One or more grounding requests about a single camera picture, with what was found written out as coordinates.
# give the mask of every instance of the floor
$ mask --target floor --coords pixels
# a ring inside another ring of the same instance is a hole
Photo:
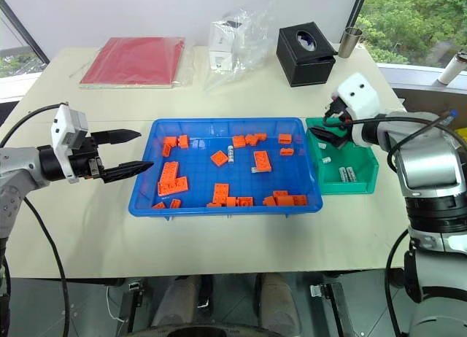
[[[286,273],[301,318],[302,336],[338,336],[331,305],[321,298],[310,298],[309,285],[323,280],[319,273]],[[138,308],[135,329],[148,326],[158,302],[173,277],[149,278],[143,306]],[[341,282],[355,336],[393,336],[383,290],[383,271],[361,271],[327,282]],[[206,322],[230,322],[257,325],[253,312],[254,274],[215,276],[214,312]],[[128,289],[128,281],[111,287],[109,307],[118,316],[120,301]],[[404,290],[391,290],[395,311],[402,330],[407,331],[415,304]],[[69,283],[72,307],[70,337],[111,337],[117,332],[117,322],[107,311],[106,287],[97,284]],[[56,281],[13,279],[10,336],[61,336],[63,328],[63,298]]]

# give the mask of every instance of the green plastic tray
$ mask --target green plastic tray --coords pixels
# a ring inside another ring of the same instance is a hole
[[[331,118],[329,123],[337,123],[338,118]],[[313,117],[306,119],[308,128],[318,125],[323,126],[323,119]],[[333,133],[343,136],[344,131],[339,128],[326,128]],[[322,142],[307,129],[306,139],[312,154],[313,167],[318,179],[318,185],[322,195],[348,195],[357,193],[373,193],[377,183],[379,164],[374,157],[371,148],[356,146],[353,142],[347,142],[340,150],[333,145],[327,145],[324,150],[318,147]],[[330,157],[331,162],[324,164],[322,159]],[[357,177],[357,182],[343,182],[339,173],[339,167],[352,167]]]

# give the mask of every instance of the black cable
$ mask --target black cable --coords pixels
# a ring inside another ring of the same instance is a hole
[[[389,168],[391,168],[395,173],[397,173],[397,169],[396,169],[396,167],[394,166],[394,163],[393,163],[393,156],[394,156],[395,152],[397,150],[399,150],[402,145],[404,145],[407,142],[415,139],[417,136],[425,133],[426,131],[429,131],[430,129],[435,127],[437,124],[441,123],[443,120],[448,118],[450,115],[451,115],[451,112],[449,112],[449,111],[445,112],[444,114],[442,114],[439,118],[435,119],[430,124],[428,124],[425,127],[419,129],[418,131],[415,131],[414,133],[410,134],[409,136],[406,136],[404,139],[400,140],[400,142],[395,144],[391,148],[391,150],[389,150],[389,152],[387,153],[386,161],[387,161],[387,165],[389,166]]]
[[[37,115],[37,114],[39,114],[41,112],[48,111],[50,109],[57,109],[57,108],[60,107],[60,105],[63,105],[63,103],[42,107],[42,108],[36,109],[35,111],[33,111],[33,112],[27,114],[26,116],[24,116],[21,120],[19,120],[8,131],[8,133],[5,135],[5,137],[1,140],[0,148],[5,146],[5,144],[8,142],[9,138],[11,138],[13,133],[16,132],[16,130],[22,124],[24,124],[25,121],[29,120],[31,117],[34,117],[35,115]],[[31,212],[33,212],[33,214],[36,216],[37,222],[39,223],[42,231],[44,232],[45,237],[47,237],[47,240],[49,241],[50,247],[52,247],[52,251],[53,251],[53,255],[55,257],[55,261],[57,262],[58,271],[60,271],[60,280],[61,280],[61,284],[62,284],[63,300],[64,300],[64,303],[65,303],[65,322],[63,324],[62,336],[67,337],[68,332],[69,332],[69,326],[70,326],[70,300],[69,300],[69,295],[68,295],[68,286],[67,286],[67,283],[66,283],[65,271],[64,271],[63,265],[61,263],[60,255],[58,254],[57,246],[55,245],[55,242],[53,241],[52,236],[50,236],[49,231],[45,227],[45,224],[42,221],[42,218],[39,215],[36,208],[34,208],[33,204],[26,197],[24,198],[24,202],[26,203],[26,205],[28,205]],[[10,274],[9,274],[9,269],[8,269],[8,264],[7,264],[6,257],[4,257],[4,264],[5,264],[5,276],[6,276],[6,280],[7,280],[7,290],[10,291],[9,295],[11,296],[11,277],[10,277]]]
[[[424,120],[422,118],[415,118],[415,117],[375,117],[375,118],[366,118],[364,120],[350,120],[348,122],[338,122],[338,123],[328,123],[327,117],[323,118],[323,125],[329,128],[340,128],[340,127],[348,127],[354,124],[364,124],[364,123],[378,123],[378,122],[413,122],[413,123],[420,123],[425,125],[430,125],[433,121],[432,120]],[[434,127],[445,131],[450,136],[452,136],[460,146],[467,152],[467,142],[459,136],[456,132],[452,129],[446,127],[442,124],[436,124]]]
[[[42,218],[38,211],[34,208],[32,203],[28,200],[27,197],[24,198],[24,202],[28,205],[29,209],[34,213],[34,215],[37,218],[37,222],[39,223],[42,231],[44,232],[45,237],[47,237],[47,240],[50,243],[50,246],[52,247],[53,251],[53,256],[55,257],[55,261],[57,262],[58,266],[58,271],[60,271],[60,280],[61,280],[61,288],[63,290],[63,300],[65,301],[65,324],[63,326],[63,337],[68,336],[68,331],[70,328],[70,300],[68,296],[68,286],[66,284],[66,277],[65,277],[65,271],[63,269],[63,265],[61,263],[60,255],[58,254],[57,246],[55,245],[55,242],[52,239],[52,236],[50,236],[49,231],[45,227],[44,222],[42,221]]]
[[[393,324],[393,329],[394,329],[394,334],[396,337],[400,337],[402,335],[401,335],[401,330],[399,329],[399,324],[397,323],[397,318],[395,317],[393,300],[391,298],[391,292],[389,290],[389,271],[391,269],[391,263],[393,262],[395,251],[397,250],[397,247],[399,247],[399,244],[401,244],[402,240],[404,240],[404,237],[406,237],[408,233],[409,231],[407,229],[404,230],[403,233],[397,238],[397,240],[395,240],[393,248],[391,248],[391,251],[389,252],[389,255],[387,256],[386,269],[385,269],[385,295],[386,295],[387,310],[389,311],[389,316],[391,318],[391,322]]]
[[[56,105],[49,105],[49,106],[44,106],[44,107],[41,107],[40,109],[37,109],[29,114],[27,114],[26,116],[24,116],[23,118],[21,118],[7,133],[7,135],[5,135],[5,137],[1,140],[0,142],[0,148],[2,147],[5,147],[5,144],[7,143],[7,141],[9,140],[9,138],[12,137],[13,133],[16,132],[16,130],[25,122],[27,121],[29,118],[31,117],[34,117],[35,115],[38,115],[39,113],[42,113],[44,111],[48,111],[49,109],[57,109],[60,107],[60,105],[65,105],[65,104],[56,104]]]

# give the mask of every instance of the metal cup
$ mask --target metal cup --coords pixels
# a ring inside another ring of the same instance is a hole
[[[342,34],[341,46],[339,47],[339,57],[348,58],[354,47],[362,37],[362,30],[356,27],[347,27]]]

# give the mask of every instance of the tree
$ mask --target tree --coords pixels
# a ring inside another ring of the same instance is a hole
[[[356,26],[375,61],[443,66],[467,45],[467,0],[365,0]]]

